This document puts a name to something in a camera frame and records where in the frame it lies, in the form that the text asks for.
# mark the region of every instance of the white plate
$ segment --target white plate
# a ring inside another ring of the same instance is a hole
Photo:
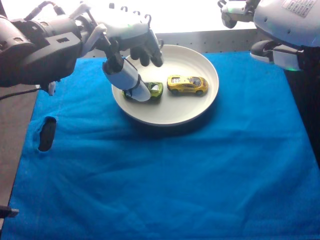
[[[164,64],[161,67],[144,67],[139,60],[128,60],[136,67],[144,82],[162,82],[163,94],[158,102],[134,102],[124,98],[122,91],[112,86],[116,103],[129,116],[154,126],[175,126],[189,122],[202,114],[214,101],[219,88],[219,78],[215,67],[200,53],[186,47],[164,45]],[[198,76],[208,82],[208,92],[203,96],[186,94],[174,96],[167,89],[170,75]]]

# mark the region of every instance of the barcode label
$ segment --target barcode label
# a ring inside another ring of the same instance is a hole
[[[286,0],[282,7],[305,18],[317,0]]]

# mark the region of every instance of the green toy car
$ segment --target green toy car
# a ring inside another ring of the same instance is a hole
[[[158,100],[164,92],[164,85],[162,82],[145,82],[144,85],[149,89],[151,98],[150,100]],[[122,95],[129,100],[133,100],[129,91],[122,91]]]

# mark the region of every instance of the blue cloth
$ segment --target blue cloth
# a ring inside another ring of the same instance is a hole
[[[320,171],[283,71],[205,56],[218,96],[180,127],[127,117],[100,58],[39,92],[2,239],[320,239]],[[55,139],[40,152],[47,116]]]

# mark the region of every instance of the yellow toy car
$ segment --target yellow toy car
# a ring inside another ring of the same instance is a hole
[[[162,82],[144,82],[144,85],[149,89],[151,98],[150,100],[158,100],[164,92],[164,85]],[[130,91],[122,91],[122,95],[129,100],[132,100]]]
[[[200,76],[171,75],[167,79],[167,88],[174,95],[195,93],[201,96],[208,91],[208,87],[208,82]]]

